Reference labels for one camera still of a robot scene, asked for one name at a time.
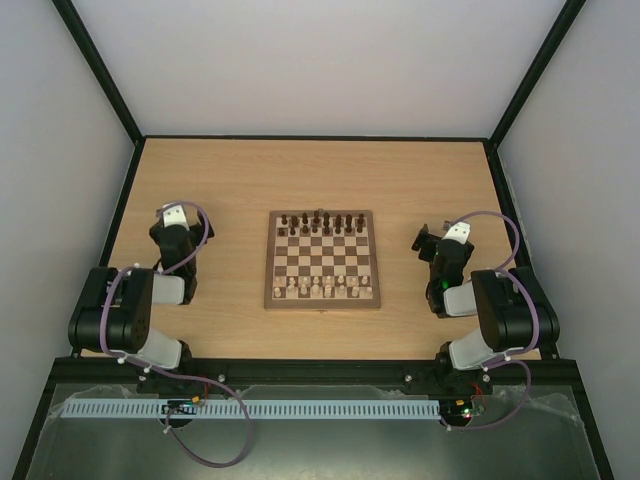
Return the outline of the wooden chess board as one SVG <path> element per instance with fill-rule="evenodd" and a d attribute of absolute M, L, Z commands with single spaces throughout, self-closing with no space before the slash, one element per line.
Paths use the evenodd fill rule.
<path fill-rule="evenodd" d="M 314 211 L 320 213 L 320 224 L 318 233 L 312 234 Z M 381 307 L 380 280 L 378 275 L 377 249 L 375 240 L 375 224 L 373 212 L 370 210 L 275 210 L 269 213 L 266 267 L 264 282 L 264 308 L 267 310 L 347 310 L 347 309 L 378 309 Z M 325 236 L 323 233 L 323 215 L 330 214 L 331 234 Z M 308 215 L 308 229 L 306 236 L 300 234 L 302 224 L 302 214 Z M 286 214 L 288 225 L 283 226 L 281 216 Z M 335 217 L 342 216 L 342 233 L 335 234 Z M 348 227 L 345 225 L 347 214 L 352 215 L 352 224 L 355 226 L 355 235 L 346 233 Z M 362 226 L 365 232 L 361 235 L 357 233 L 357 218 L 359 214 L 364 214 L 365 220 Z M 291 217 L 297 216 L 299 223 L 295 227 L 295 236 L 289 235 Z M 278 236 L 279 228 L 286 230 L 286 236 Z M 346 295 L 336 296 L 336 279 L 339 275 L 345 276 Z M 311 297 L 311 286 L 313 277 L 320 278 L 321 296 Z M 333 296 L 325 298 L 323 278 L 334 277 Z M 361 290 L 361 278 L 368 276 L 373 288 L 371 298 L 350 298 L 348 293 L 348 278 L 358 276 Z M 297 278 L 297 297 L 287 297 L 287 285 L 290 277 Z M 299 298 L 299 282 L 301 277 L 309 278 L 309 296 Z M 273 296 L 273 288 L 280 287 L 282 296 Z"/>

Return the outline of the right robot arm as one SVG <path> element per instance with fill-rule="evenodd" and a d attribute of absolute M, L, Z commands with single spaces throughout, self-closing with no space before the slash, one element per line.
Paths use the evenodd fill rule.
<path fill-rule="evenodd" d="M 464 268 L 474 251 L 470 226 L 458 222 L 442 235 L 424 225 L 412 250 L 429 266 L 426 301 L 439 318 L 475 316 L 478 327 L 444 343 L 435 358 L 407 378 L 411 393 L 451 395 L 469 392 L 482 370 L 537 351 L 549 357 L 560 336 L 557 314 L 530 267 L 475 270 Z"/>

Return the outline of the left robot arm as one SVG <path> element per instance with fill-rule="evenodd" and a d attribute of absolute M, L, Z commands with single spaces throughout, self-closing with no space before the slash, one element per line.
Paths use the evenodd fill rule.
<path fill-rule="evenodd" d="M 215 236 L 205 210 L 174 201 L 156 213 L 149 236 L 160 258 L 150 268 L 92 268 L 68 325 L 74 353 L 104 354 L 139 369 L 139 383 L 165 395 L 197 393 L 189 345 L 151 325 L 155 305 L 190 304 L 197 289 L 197 255 Z"/>

